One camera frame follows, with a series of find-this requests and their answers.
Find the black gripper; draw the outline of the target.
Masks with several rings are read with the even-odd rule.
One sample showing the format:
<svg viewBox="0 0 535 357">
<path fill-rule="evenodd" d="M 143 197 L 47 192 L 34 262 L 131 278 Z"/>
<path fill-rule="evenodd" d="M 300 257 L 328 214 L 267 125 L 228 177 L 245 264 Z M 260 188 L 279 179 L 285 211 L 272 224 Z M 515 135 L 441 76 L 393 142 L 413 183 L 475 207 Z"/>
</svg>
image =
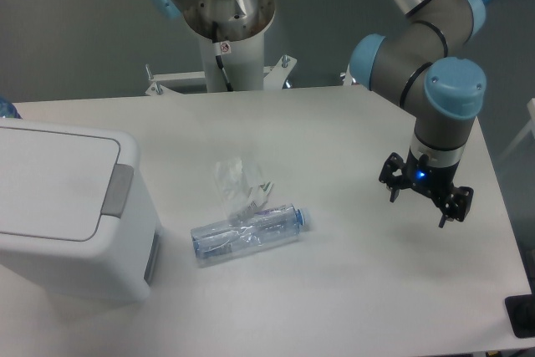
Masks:
<svg viewBox="0 0 535 357">
<path fill-rule="evenodd" d="M 463 222 L 471 209 L 474 190 L 469 186 L 456 187 L 453 179 L 459 162 L 446 167 L 430 166 L 428 157 L 423 162 L 409 150 L 406 163 L 397 153 L 386 159 L 379 181 L 390 191 L 394 203 L 401 190 L 410 189 L 430 198 L 441 211 L 439 228 L 446 222 Z"/>
</svg>

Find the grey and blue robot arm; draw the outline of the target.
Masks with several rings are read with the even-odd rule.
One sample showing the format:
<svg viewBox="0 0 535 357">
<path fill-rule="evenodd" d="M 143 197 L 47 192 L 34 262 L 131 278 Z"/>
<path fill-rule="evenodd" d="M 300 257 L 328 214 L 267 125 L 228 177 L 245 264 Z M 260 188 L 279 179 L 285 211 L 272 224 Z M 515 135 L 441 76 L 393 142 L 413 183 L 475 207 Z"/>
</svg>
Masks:
<svg viewBox="0 0 535 357">
<path fill-rule="evenodd" d="M 266 89 L 263 35 L 274 0 L 151 0 L 183 18 L 199 38 L 211 92 Z M 487 86 L 482 69 L 454 53 L 482 27 L 482 0 L 395 0 L 409 21 L 395 39 L 363 38 L 349 59 L 357 83 L 415 118 L 407 157 L 390 155 L 379 180 L 392 198 L 411 189 L 432 200 L 443 222 L 463 221 L 473 191 L 453 180 Z"/>
</svg>

